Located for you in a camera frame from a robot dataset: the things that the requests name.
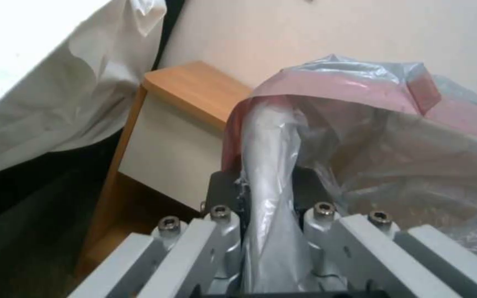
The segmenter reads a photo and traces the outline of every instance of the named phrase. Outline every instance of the metal bracket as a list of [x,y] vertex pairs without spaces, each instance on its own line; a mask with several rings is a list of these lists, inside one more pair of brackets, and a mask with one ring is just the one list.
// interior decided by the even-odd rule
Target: metal bracket
[[131,297],[154,273],[165,253],[161,241],[132,233],[69,297]]
[[477,297],[477,256],[430,225],[397,233],[395,243],[464,297]]
[[362,215],[335,221],[319,245],[356,290],[391,297],[459,297]]
[[214,222],[193,219],[138,297],[189,297],[195,287],[206,293],[225,246]]

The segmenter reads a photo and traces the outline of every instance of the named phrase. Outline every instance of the clear plastic wrap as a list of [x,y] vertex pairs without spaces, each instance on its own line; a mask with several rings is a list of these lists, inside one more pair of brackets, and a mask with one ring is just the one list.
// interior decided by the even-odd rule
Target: clear plastic wrap
[[422,64],[329,56],[282,70],[229,117],[222,165],[252,190],[244,290],[310,290],[290,174],[313,168],[346,213],[384,209],[477,254],[477,95]]

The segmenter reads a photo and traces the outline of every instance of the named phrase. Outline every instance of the white fabric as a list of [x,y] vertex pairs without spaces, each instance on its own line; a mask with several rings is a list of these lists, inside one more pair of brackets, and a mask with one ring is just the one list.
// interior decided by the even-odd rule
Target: white fabric
[[120,129],[164,0],[0,1],[0,170]]

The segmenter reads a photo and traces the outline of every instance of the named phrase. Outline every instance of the wooden shelf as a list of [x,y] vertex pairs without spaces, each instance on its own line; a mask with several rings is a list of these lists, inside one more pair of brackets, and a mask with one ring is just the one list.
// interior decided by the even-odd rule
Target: wooden shelf
[[145,74],[143,86],[179,109],[224,130],[229,114],[251,88],[203,62]]
[[190,222],[199,213],[119,172],[144,100],[150,92],[205,124],[224,130],[229,114],[251,89],[203,62],[145,74],[82,247],[75,275],[81,281],[131,232],[150,234],[157,221],[176,215]]

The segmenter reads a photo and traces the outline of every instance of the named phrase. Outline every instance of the screw head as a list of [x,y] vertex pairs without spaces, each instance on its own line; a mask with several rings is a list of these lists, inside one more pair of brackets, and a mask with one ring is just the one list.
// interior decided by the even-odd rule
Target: screw head
[[228,223],[231,220],[231,209],[226,205],[216,205],[211,208],[210,216],[212,221]]
[[314,218],[318,220],[333,220],[336,208],[328,202],[317,202],[314,205]]
[[205,201],[200,202],[200,213],[203,215],[205,212]]
[[180,234],[180,219],[177,216],[165,216],[157,223],[157,230],[162,237]]
[[392,216],[386,211],[371,211],[367,220],[378,228],[389,228],[393,222]]

